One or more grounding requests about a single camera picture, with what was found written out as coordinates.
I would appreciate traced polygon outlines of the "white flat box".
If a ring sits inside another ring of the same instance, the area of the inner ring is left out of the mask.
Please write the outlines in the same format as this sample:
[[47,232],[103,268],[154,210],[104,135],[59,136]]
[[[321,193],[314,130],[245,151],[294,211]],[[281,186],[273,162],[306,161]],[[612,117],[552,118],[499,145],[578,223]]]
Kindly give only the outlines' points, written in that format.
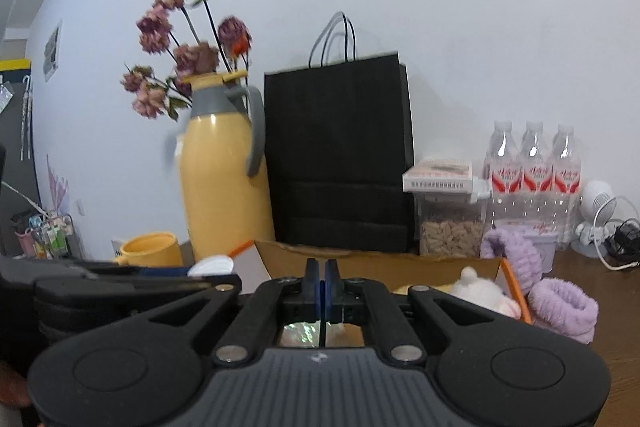
[[424,159],[402,175],[406,193],[471,194],[473,171],[469,161]]

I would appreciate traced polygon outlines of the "yellow thermos jug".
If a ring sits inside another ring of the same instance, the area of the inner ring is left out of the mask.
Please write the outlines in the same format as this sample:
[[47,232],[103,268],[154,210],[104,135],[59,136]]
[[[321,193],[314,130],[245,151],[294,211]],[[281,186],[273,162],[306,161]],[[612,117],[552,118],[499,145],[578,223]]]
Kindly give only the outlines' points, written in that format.
[[262,94],[245,69],[188,79],[192,108],[180,154],[186,225],[195,260],[226,255],[274,228]]

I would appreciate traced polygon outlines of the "iridescent plastic item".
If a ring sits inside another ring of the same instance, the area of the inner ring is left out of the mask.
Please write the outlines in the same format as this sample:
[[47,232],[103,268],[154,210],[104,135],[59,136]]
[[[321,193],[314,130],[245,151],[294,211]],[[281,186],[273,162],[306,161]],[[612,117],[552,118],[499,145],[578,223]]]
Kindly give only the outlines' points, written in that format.
[[318,322],[291,323],[283,327],[279,345],[285,348],[317,348],[319,334]]

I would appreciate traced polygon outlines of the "middle water bottle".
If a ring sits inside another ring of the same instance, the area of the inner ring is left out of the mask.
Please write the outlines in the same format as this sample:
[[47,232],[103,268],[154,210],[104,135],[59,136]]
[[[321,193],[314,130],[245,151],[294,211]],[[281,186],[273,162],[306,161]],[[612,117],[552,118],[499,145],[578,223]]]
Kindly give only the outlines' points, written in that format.
[[527,221],[547,223],[552,179],[550,150],[541,121],[527,121],[520,148],[523,215]]

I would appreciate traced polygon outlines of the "right water bottle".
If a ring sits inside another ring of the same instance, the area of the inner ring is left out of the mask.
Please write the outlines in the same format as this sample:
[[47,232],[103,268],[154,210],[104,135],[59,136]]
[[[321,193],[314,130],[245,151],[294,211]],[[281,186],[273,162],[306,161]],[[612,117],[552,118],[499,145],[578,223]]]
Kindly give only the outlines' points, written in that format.
[[552,140],[551,159],[554,224],[558,232],[558,248],[562,251],[573,239],[582,182],[582,160],[573,126],[559,124]]

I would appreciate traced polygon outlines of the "yellow mug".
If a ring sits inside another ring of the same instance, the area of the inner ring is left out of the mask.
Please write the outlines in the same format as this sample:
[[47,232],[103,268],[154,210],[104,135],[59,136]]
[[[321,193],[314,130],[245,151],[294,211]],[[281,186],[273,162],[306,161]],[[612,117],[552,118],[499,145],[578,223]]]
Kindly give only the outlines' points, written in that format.
[[170,232],[152,232],[129,239],[120,246],[115,262],[126,267],[142,268],[183,266],[177,236]]

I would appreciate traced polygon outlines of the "white yellow plush toy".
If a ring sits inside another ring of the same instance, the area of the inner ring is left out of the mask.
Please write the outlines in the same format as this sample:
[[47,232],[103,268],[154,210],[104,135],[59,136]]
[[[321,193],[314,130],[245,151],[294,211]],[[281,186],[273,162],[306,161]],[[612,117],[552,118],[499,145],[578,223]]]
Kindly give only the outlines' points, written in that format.
[[431,286],[438,291],[530,322],[528,304],[521,286],[505,261],[427,262],[414,269],[402,269],[387,277],[385,284],[393,293],[407,295],[411,285]]

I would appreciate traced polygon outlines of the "left water bottle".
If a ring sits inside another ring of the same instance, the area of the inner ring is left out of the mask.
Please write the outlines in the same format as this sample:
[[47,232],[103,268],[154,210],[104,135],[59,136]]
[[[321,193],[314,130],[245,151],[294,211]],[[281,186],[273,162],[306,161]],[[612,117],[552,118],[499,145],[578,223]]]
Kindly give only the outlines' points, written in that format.
[[512,134],[511,121],[495,121],[484,161],[484,178],[490,185],[488,220],[494,225],[500,220],[522,217],[522,163],[520,150]]

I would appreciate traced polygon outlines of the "small white desk fan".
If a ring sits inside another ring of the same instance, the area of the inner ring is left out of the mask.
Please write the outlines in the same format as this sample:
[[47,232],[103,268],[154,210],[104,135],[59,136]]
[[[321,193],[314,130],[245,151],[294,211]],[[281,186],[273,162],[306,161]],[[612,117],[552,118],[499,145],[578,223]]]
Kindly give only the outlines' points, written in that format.
[[615,231],[616,207],[617,199],[610,184],[591,180],[582,187],[579,197],[582,220],[576,225],[572,240],[576,253],[590,259],[597,259],[597,248],[605,253],[604,243]]

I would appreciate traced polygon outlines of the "clear seed container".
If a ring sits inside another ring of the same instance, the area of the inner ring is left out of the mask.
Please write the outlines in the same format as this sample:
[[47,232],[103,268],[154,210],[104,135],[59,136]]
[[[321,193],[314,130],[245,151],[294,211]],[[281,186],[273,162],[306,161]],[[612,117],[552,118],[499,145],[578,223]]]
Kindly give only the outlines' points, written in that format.
[[486,199],[471,194],[420,193],[414,200],[421,256],[480,257]]

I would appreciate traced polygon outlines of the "red orange cardboard box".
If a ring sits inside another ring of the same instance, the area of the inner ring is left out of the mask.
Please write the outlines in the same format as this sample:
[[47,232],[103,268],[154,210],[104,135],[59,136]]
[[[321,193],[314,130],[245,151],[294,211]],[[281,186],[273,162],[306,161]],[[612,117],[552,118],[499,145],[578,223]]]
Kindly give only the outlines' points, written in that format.
[[480,277],[493,280],[521,307],[521,321],[532,321],[526,299],[511,265],[504,259],[426,257],[415,254],[383,254],[374,251],[291,246],[265,241],[248,241],[230,251],[234,271],[241,277],[243,291],[252,293],[271,277],[300,277],[309,258],[319,263],[335,259],[342,277],[378,280],[394,291],[407,285],[445,286],[454,283],[465,267]]

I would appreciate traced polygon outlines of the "dried pink rose bouquet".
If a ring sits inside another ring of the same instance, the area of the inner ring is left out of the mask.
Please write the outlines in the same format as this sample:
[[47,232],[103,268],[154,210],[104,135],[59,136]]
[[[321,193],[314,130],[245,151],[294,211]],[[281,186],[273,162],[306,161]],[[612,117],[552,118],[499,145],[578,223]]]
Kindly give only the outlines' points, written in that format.
[[152,65],[127,65],[120,78],[141,117],[176,121],[193,105],[195,79],[221,75],[224,84],[250,66],[253,37],[239,17],[215,20],[210,0],[153,0],[136,21],[138,43],[149,56],[164,56],[168,72]]

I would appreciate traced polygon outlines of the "black paper shopping bag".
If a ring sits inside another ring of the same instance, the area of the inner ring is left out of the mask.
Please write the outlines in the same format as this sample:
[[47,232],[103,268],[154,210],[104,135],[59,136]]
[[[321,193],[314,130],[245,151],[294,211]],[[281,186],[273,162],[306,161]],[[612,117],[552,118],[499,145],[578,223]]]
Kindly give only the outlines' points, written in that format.
[[359,58],[335,13],[312,48],[344,29],[343,61],[264,78],[274,236],[288,245],[406,253],[416,232],[402,176],[414,164],[407,69],[397,54]]

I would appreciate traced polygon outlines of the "water bottle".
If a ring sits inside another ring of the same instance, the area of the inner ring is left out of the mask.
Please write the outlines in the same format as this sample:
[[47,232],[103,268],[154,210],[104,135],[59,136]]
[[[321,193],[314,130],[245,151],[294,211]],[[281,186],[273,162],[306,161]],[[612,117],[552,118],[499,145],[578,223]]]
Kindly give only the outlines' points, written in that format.
[[522,217],[522,163],[520,150],[512,134],[511,121],[495,121],[484,161],[484,178],[490,185],[488,220],[494,225],[500,220]]
[[523,215],[527,221],[547,223],[552,179],[550,150],[541,121],[527,121],[520,148]]
[[582,182],[582,160],[573,126],[559,124],[552,140],[551,159],[554,224],[558,232],[558,248],[562,251],[573,239]]

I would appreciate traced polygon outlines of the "white round charger disc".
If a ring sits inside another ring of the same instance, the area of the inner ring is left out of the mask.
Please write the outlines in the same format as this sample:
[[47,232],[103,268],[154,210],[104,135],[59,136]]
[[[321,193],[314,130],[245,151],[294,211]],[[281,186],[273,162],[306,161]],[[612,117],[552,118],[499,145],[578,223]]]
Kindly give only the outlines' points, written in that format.
[[198,262],[188,271],[189,277],[218,277],[218,275],[229,275],[234,270],[233,259],[226,255],[216,255],[206,257]]

